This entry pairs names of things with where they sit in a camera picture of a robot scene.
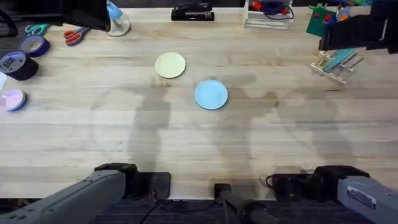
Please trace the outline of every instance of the pale yellow plate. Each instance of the pale yellow plate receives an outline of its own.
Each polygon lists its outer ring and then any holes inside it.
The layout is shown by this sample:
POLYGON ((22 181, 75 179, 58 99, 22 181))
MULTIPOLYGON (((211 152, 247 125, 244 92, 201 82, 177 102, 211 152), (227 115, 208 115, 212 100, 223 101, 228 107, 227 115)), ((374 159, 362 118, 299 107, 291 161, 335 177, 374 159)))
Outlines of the pale yellow plate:
POLYGON ((163 78, 175 78, 180 76, 184 70, 185 59, 177 53, 169 52, 162 54, 155 62, 155 71, 163 78))

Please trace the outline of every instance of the clear container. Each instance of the clear container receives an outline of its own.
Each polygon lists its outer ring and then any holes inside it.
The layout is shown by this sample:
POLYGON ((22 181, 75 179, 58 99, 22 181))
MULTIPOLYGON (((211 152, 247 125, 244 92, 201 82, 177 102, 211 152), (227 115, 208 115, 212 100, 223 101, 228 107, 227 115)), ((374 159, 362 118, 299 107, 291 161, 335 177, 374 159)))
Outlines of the clear container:
POLYGON ((108 35, 112 37, 126 35, 131 29, 129 17, 123 14, 123 12, 109 0, 106 1, 106 8, 108 9, 111 19, 111 30, 108 32, 108 35))

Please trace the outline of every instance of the scissors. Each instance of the scissors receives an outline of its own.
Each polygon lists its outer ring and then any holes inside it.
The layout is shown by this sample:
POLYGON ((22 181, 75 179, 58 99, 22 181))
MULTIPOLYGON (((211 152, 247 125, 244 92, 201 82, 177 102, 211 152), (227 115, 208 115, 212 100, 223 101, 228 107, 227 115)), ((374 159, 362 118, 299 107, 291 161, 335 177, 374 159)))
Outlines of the scissors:
POLYGON ((79 44, 90 30, 90 28, 79 28, 77 30, 65 31, 63 33, 63 37, 66 39, 65 43, 70 47, 79 44))
POLYGON ((39 24, 35 26, 28 25, 25 27, 25 32, 28 35, 34 35, 34 34, 44 35, 49 27, 50 24, 39 24))

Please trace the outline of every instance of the white rack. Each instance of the white rack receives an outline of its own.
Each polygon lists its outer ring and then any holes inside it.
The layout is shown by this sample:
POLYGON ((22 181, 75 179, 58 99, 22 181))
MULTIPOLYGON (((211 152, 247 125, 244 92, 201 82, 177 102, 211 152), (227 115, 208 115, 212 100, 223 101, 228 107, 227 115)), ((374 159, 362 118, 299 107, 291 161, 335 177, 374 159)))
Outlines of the white rack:
MULTIPOLYGON (((244 5, 244 28, 267 28, 267 29, 280 29, 288 30, 290 25, 293 23, 294 19, 286 19, 283 21, 275 21, 266 17, 262 12, 250 11, 249 6, 253 4, 255 0, 247 0, 244 5)), ((259 2, 266 2, 271 0, 257 0, 259 2)), ((293 0, 278 0, 282 1, 286 6, 292 8, 293 0)), ((293 17, 292 12, 289 11, 288 14, 278 14, 272 16, 276 19, 290 18, 293 17)))

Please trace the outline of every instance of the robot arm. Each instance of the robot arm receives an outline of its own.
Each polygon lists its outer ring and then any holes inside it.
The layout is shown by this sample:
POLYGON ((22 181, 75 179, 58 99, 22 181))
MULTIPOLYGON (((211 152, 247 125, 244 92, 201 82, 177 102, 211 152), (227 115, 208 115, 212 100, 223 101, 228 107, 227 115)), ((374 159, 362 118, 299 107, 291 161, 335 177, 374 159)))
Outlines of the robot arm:
POLYGON ((86 224, 104 208, 131 193, 135 165, 105 164, 84 180, 22 209, 0 216, 0 223, 86 224))
POLYGON ((332 200, 376 224, 398 220, 398 193, 351 166, 320 166, 313 174, 274 174, 277 200, 332 200))
POLYGON ((355 47, 388 49, 398 53, 398 1, 373 2, 370 15, 353 16, 329 25, 319 43, 319 50, 338 50, 355 47))
POLYGON ((109 31, 111 23, 106 0, 0 0, 0 23, 15 37, 16 22, 31 21, 62 26, 64 23, 109 31))

